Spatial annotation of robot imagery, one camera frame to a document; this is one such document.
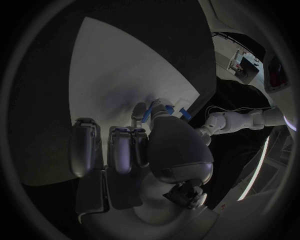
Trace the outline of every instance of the white panel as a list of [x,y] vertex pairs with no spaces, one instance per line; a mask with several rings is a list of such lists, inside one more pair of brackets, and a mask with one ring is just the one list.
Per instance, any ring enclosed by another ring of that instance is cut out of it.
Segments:
[[[133,36],[86,17],[73,49],[69,73],[72,123],[92,118],[101,127],[104,162],[111,126],[130,126],[138,102],[147,106],[157,98],[188,109],[198,98],[196,89],[164,58]],[[143,124],[149,134],[149,127]]]

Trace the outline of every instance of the cable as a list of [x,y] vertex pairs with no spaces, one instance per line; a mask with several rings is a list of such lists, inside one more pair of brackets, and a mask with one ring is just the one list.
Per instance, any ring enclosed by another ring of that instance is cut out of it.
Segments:
[[228,110],[228,109],[224,109],[222,107],[219,107],[219,106],[215,106],[215,105],[211,105],[211,106],[208,106],[205,110],[205,120],[208,119],[208,116],[210,115],[210,110],[211,109],[221,109],[221,110],[224,110],[224,111],[227,111],[227,112],[236,112],[236,111],[244,111],[244,110],[254,110],[254,109],[272,109],[272,108],[275,108],[277,106],[267,106],[267,107],[240,107],[240,108],[237,108],[237,109],[234,109],[234,110]]

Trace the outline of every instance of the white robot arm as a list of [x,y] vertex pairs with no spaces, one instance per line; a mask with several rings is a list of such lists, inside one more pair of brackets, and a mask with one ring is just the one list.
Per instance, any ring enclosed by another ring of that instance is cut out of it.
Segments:
[[285,124],[284,116],[277,107],[266,111],[254,109],[246,114],[223,111],[211,113],[205,124],[200,128],[196,128],[196,131],[208,146],[211,143],[211,135],[214,134],[229,134],[241,129],[260,130],[265,126]]

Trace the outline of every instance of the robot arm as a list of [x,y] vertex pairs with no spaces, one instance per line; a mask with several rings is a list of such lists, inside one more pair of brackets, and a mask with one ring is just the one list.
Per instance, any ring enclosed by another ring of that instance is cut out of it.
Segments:
[[211,143],[211,135],[229,134],[241,129],[260,130],[265,126],[284,124],[284,116],[277,107],[266,111],[254,109],[246,114],[224,111],[211,113],[205,124],[196,131],[208,146]]

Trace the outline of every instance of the light strip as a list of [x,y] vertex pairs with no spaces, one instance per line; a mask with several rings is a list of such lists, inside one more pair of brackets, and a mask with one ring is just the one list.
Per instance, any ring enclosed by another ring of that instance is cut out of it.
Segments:
[[294,126],[289,122],[289,120],[287,120],[287,118],[286,118],[285,116],[283,116],[283,118],[284,118],[284,121],[285,121],[286,125],[288,125],[288,126],[289,126],[291,129],[293,129],[294,131],[297,131],[297,128],[294,127]]
[[251,181],[249,182],[248,186],[246,187],[245,191],[244,191],[244,192],[242,193],[242,195],[239,197],[238,201],[243,200],[243,199],[246,197],[246,195],[248,194],[250,188],[252,187],[252,185],[253,185],[255,179],[257,178],[257,176],[258,176],[258,174],[259,174],[259,172],[260,172],[260,169],[261,169],[261,167],[262,167],[262,165],[263,165],[263,161],[264,161],[264,159],[265,159],[265,155],[266,155],[266,151],[267,151],[268,142],[269,142],[269,137],[267,137],[267,139],[266,139],[266,141],[265,141],[265,143],[264,143],[264,147],[263,147],[263,150],[262,150],[262,154],[261,154],[259,163],[258,163],[258,165],[257,165],[257,168],[256,168],[256,170],[255,170],[255,172],[254,172],[254,174],[253,174],[253,176],[252,176],[252,179],[251,179]]

